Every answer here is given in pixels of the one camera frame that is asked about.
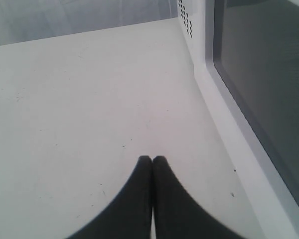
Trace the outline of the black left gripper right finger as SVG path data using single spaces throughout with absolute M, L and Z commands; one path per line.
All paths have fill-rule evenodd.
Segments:
M 188 194 L 167 159 L 152 161 L 154 223 L 158 239 L 240 239 Z

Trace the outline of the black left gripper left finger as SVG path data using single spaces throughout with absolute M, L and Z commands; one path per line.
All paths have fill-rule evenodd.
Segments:
M 71 239 L 149 239 L 152 219 L 152 160 L 140 156 L 110 204 Z

